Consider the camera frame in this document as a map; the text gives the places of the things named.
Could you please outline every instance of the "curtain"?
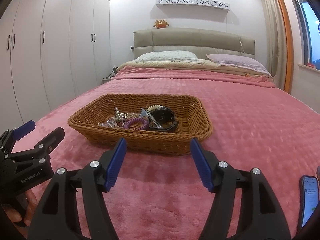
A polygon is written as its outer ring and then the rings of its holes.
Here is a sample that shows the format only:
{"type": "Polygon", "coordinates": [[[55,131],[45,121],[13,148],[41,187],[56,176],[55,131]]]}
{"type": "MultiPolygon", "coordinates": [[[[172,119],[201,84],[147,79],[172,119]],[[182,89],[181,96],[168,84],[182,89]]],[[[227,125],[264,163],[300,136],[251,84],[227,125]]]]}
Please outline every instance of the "curtain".
{"type": "Polygon", "coordinates": [[[284,19],[278,0],[262,0],[268,37],[267,70],[276,86],[284,90],[287,70],[287,42],[284,19]]]}

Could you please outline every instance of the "stuffed toy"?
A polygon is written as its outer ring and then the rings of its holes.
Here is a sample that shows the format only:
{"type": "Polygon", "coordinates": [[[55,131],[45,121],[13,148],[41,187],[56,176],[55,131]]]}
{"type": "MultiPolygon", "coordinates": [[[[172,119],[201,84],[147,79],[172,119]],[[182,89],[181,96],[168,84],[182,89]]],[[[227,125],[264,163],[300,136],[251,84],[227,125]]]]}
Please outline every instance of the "stuffed toy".
{"type": "Polygon", "coordinates": [[[155,25],[153,27],[157,27],[157,29],[166,28],[169,26],[169,23],[166,20],[156,20],[155,25]]]}

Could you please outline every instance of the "phone screen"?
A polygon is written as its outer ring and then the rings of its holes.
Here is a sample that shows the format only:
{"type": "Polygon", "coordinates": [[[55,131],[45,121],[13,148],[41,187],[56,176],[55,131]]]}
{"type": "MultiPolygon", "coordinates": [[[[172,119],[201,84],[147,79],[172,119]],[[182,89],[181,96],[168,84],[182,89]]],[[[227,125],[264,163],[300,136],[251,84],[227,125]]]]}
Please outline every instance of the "phone screen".
{"type": "Polygon", "coordinates": [[[318,180],[316,178],[303,177],[304,187],[304,214],[302,227],[311,217],[319,202],[318,180]]]}

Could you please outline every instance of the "cabinet handle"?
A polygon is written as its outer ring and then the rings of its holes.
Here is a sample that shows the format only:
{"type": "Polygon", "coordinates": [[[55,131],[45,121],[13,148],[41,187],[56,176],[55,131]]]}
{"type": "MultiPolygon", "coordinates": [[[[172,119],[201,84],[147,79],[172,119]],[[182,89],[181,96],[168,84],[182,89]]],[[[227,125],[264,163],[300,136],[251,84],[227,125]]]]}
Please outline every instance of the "cabinet handle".
{"type": "Polygon", "coordinates": [[[9,43],[10,43],[10,35],[8,37],[8,48],[7,48],[7,51],[9,50],[9,43]]]}
{"type": "Polygon", "coordinates": [[[16,34],[13,35],[13,47],[12,47],[13,49],[14,49],[15,43],[16,43],[16,34]]]}

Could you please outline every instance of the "blue gripper pad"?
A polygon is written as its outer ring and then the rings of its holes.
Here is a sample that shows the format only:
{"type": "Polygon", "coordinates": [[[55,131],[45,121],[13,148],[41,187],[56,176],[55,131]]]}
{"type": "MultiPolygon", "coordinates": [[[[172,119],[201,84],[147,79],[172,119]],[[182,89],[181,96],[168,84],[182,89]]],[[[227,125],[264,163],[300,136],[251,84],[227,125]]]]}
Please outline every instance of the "blue gripper pad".
{"type": "Polygon", "coordinates": [[[196,164],[196,168],[200,175],[203,186],[206,187],[210,192],[212,192],[214,188],[214,185],[212,182],[213,170],[210,167],[209,163],[207,162],[203,153],[203,149],[197,138],[194,138],[191,140],[190,152],[196,164]]]}
{"type": "Polygon", "coordinates": [[[24,125],[20,126],[16,130],[13,131],[12,138],[15,141],[19,141],[23,137],[25,137],[28,133],[32,132],[36,128],[36,123],[34,121],[26,122],[24,125]]]}
{"type": "Polygon", "coordinates": [[[116,180],[118,178],[126,151],[127,151],[127,142],[124,138],[122,138],[117,143],[117,147],[114,149],[114,154],[107,167],[106,176],[105,176],[106,181],[104,183],[104,187],[108,192],[116,184],[116,180]]]}

